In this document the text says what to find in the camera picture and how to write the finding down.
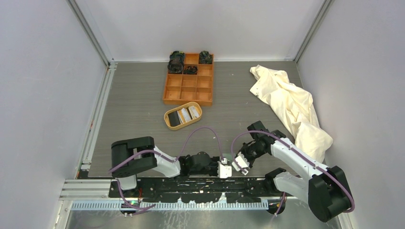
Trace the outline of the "tan oval card tray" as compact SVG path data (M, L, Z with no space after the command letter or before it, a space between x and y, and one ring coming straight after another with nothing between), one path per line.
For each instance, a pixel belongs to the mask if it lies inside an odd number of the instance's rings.
M164 114L166 126L173 131L198 122L202 117L202 109L196 102L188 102Z

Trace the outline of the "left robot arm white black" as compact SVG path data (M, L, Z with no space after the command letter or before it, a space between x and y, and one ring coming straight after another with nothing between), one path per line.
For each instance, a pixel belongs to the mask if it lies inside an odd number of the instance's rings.
M133 197L139 191L139 173L154 170L168 178L218 176L221 158L210 157L206 152L172 157L155 146L153 137L146 136L112 143L111 162L109 173L118 180L122 193Z

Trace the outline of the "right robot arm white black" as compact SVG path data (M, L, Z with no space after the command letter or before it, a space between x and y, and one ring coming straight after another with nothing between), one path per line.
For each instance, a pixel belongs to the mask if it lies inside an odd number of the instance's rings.
M246 175L253 163L269 154L283 161L296 175L277 168L265 175L264 186L271 196L290 194L308 204L314 216L322 222L355 209L355 203L344 171L328 167L298 149L279 130L270 132L261 121L247 127L252 141L243 143L233 156L232 166Z

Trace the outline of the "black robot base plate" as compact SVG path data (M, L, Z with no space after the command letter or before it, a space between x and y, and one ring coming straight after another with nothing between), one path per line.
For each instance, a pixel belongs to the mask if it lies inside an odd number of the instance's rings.
M227 203L256 203L261 198L281 197L282 193L271 188L261 177L163 178L140 177L135 189L123 191L126 199L141 198L148 203L208 203L218 202L222 195Z

